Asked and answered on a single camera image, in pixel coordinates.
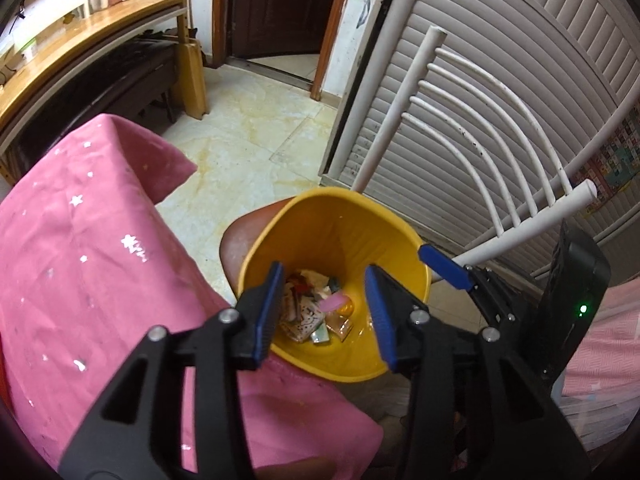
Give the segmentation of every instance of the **doorway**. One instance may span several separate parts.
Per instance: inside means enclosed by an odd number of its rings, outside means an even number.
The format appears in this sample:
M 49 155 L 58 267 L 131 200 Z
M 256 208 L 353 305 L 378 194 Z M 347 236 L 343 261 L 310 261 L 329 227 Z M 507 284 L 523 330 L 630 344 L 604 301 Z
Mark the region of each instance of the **doorway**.
M 214 66 L 224 62 L 320 99 L 345 0 L 214 0 Z

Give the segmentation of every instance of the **trash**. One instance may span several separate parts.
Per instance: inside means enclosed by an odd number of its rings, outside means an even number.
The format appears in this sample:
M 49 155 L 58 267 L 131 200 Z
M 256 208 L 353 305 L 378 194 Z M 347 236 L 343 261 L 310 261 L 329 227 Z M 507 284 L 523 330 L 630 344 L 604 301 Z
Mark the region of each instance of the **trash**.
M 326 323 L 326 327 L 340 338 L 340 341 L 344 341 L 353 328 L 351 319 L 341 316 L 336 312 L 326 314 L 324 316 L 324 322 Z
M 332 312 L 346 306 L 348 303 L 351 303 L 351 299 L 345 293 L 338 291 L 320 301 L 318 310 L 320 312 Z
M 282 311 L 280 317 L 284 321 L 293 322 L 300 319 L 300 305 L 298 295 L 294 290 L 293 283 L 287 282 L 284 285 L 284 295 L 282 298 Z
M 353 311 L 353 301 L 340 291 L 336 278 L 303 269 L 285 283 L 280 328 L 298 343 L 309 338 L 315 344 L 330 342 L 329 330 L 344 341 L 353 327 L 348 319 Z M 326 316 L 332 316 L 331 326 L 324 323 Z
M 329 278 L 329 283 L 327 283 L 328 287 L 331 289 L 332 293 L 338 292 L 341 287 L 340 287 L 340 282 L 338 281 L 338 278 Z
M 316 308 L 316 302 L 303 296 L 299 300 L 300 320 L 280 321 L 280 327 L 293 341 L 302 343 L 324 321 L 324 314 Z
M 300 275 L 316 291 L 323 290 L 329 284 L 327 276 L 314 270 L 300 270 Z
M 311 342 L 315 345 L 329 342 L 329 331 L 324 322 L 311 334 Z

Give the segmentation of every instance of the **metal screw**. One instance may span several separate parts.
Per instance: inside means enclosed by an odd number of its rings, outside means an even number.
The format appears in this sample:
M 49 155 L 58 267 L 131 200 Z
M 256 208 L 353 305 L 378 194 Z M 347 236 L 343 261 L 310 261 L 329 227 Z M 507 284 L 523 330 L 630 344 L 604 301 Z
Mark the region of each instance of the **metal screw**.
M 482 337 L 488 343 L 493 343 L 500 339 L 500 331 L 497 328 L 488 326 L 484 330 L 482 330 Z
M 146 333 L 146 336 L 151 339 L 151 341 L 160 341 L 166 337 L 166 328 L 161 325 L 156 325 Z
M 409 314 L 409 318 L 411 319 L 412 323 L 416 325 L 424 325 L 425 323 L 429 322 L 431 316 L 429 316 L 429 313 L 426 310 L 419 309 L 414 310 L 411 314 Z
M 230 324 L 235 323 L 240 317 L 240 313 L 234 308 L 226 308 L 220 314 L 218 314 L 218 319 L 220 323 Z

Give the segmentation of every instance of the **door frame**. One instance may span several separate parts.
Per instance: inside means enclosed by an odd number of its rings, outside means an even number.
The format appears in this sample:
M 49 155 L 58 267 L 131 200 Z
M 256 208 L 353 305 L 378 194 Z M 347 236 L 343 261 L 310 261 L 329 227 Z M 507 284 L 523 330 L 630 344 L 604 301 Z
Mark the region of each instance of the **door frame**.
M 338 35 L 340 27 L 340 19 L 344 10 L 346 0 L 334 0 L 329 13 L 322 38 L 322 47 L 320 48 L 320 56 L 318 58 L 318 67 L 316 68 L 316 76 L 311 83 L 310 97 L 319 101 L 322 91 L 322 83 L 324 76 L 329 68 L 329 60 L 331 52 L 334 49 L 335 38 Z M 231 23 L 231 2 L 230 0 L 213 0 L 211 15 L 211 43 L 213 49 L 213 68 L 218 68 L 226 62 L 230 44 Z

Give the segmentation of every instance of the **blue gripper pad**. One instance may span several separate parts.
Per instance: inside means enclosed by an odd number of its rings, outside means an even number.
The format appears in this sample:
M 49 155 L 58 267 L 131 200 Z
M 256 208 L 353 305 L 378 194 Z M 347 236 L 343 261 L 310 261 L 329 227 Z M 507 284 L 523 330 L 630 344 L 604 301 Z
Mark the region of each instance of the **blue gripper pad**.
M 376 276 L 376 267 L 369 266 L 364 273 L 364 292 L 371 313 L 373 329 L 378 340 L 380 357 L 392 372 L 398 366 L 398 354 L 396 353 L 396 329 L 391 321 L 388 306 L 382 295 L 381 283 Z
M 457 290 L 471 290 L 473 283 L 469 273 L 456 262 L 442 254 L 434 246 L 424 244 L 418 249 L 420 261 L 437 272 L 440 277 Z
M 274 262 L 263 286 L 267 287 L 264 303 L 255 323 L 254 360 L 261 364 L 269 354 L 269 347 L 280 312 L 284 288 L 284 266 Z

